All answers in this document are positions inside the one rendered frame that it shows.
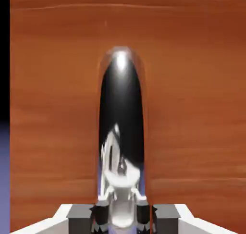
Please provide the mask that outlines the reddish brown wooden cabinet door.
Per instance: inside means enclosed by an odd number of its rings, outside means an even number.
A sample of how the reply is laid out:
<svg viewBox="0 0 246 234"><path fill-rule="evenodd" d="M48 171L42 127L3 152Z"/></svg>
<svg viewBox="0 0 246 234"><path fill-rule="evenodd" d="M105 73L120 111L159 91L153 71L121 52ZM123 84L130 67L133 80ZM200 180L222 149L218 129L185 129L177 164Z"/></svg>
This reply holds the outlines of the reddish brown wooden cabinet door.
<svg viewBox="0 0 246 234"><path fill-rule="evenodd" d="M96 196L99 63L145 68L154 203L246 234L246 0L10 0L10 229Z"/></svg>

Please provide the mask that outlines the shiny dark metal handle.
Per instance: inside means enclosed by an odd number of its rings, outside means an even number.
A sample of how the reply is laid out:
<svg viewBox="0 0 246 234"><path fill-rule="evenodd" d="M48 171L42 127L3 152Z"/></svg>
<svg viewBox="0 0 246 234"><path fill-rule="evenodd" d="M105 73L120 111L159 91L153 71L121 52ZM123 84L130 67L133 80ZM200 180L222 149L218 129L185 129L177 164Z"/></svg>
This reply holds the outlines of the shiny dark metal handle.
<svg viewBox="0 0 246 234"><path fill-rule="evenodd" d="M125 46L104 56L98 108L98 201L92 234L151 234L145 191L141 62Z"/></svg>

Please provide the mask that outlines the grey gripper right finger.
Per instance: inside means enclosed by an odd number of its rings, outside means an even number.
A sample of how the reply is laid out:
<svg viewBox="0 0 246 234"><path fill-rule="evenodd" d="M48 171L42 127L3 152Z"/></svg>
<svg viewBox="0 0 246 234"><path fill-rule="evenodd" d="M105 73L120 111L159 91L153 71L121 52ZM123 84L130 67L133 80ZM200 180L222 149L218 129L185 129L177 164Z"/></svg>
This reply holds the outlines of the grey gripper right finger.
<svg viewBox="0 0 246 234"><path fill-rule="evenodd" d="M152 206L152 234L237 234L193 216L185 204Z"/></svg>

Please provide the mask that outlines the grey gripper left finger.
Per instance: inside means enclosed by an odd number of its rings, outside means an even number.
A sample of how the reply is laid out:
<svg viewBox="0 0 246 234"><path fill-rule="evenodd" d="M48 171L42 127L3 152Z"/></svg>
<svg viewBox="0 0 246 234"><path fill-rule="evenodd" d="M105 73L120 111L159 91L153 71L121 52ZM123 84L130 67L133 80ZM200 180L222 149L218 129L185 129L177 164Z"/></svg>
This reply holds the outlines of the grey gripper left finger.
<svg viewBox="0 0 246 234"><path fill-rule="evenodd" d="M10 234L91 234L93 205L61 204L53 217Z"/></svg>

